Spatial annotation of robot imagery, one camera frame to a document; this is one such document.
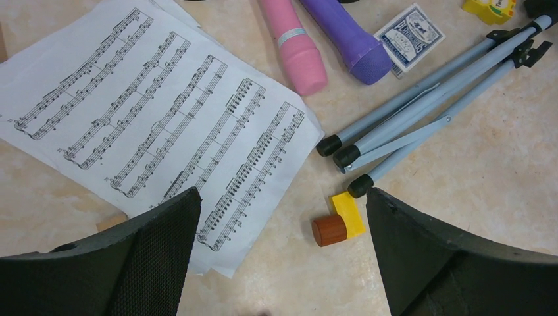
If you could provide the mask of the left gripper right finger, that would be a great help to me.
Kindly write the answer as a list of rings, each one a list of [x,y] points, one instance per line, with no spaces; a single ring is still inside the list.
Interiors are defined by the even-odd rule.
[[[367,218],[392,315],[556,315],[557,257],[477,236],[387,192]]]

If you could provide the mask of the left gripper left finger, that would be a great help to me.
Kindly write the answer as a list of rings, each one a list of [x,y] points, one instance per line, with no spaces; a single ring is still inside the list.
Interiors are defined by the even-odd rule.
[[[189,188],[50,252],[1,258],[2,315],[175,315],[201,214]]]

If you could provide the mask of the sheet music page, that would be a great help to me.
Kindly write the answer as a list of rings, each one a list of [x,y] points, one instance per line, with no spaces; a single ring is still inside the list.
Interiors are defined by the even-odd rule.
[[[213,43],[222,46],[216,39],[211,37],[208,33],[204,32],[201,29],[201,25],[192,17],[189,13],[187,13],[177,2],[173,0],[148,0],[154,7],[161,9],[168,14],[172,15],[174,18],[177,18],[184,24],[187,24],[195,31],[200,33],[202,36],[206,37],[208,40],[211,40]]]
[[[1,65],[1,137],[135,217],[196,187],[191,265],[232,277],[324,132],[151,1],[102,1]]]

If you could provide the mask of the light blue music stand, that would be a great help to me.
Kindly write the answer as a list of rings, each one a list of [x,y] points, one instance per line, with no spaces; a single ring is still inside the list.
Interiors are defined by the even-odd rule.
[[[342,173],[382,159],[348,185],[351,197],[365,195],[377,180],[509,72],[522,66],[531,68],[545,55],[551,42],[532,45],[535,36],[557,23],[557,2],[525,1],[524,8],[531,19],[524,27],[492,30],[478,45],[317,144],[318,153],[331,156]]]

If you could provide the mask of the purple toy microphone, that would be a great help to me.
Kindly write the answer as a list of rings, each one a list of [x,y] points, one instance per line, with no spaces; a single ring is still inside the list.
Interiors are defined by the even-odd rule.
[[[381,41],[363,30],[339,1],[306,0],[301,4],[340,53],[350,74],[373,85],[392,68]]]

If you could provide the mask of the pink toy microphone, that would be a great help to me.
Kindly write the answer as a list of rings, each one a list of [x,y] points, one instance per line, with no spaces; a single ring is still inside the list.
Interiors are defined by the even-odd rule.
[[[328,77],[322,56],[292,2],[270,0],[259,4],[295,91],[299,95],[312,95],[325,88]]]

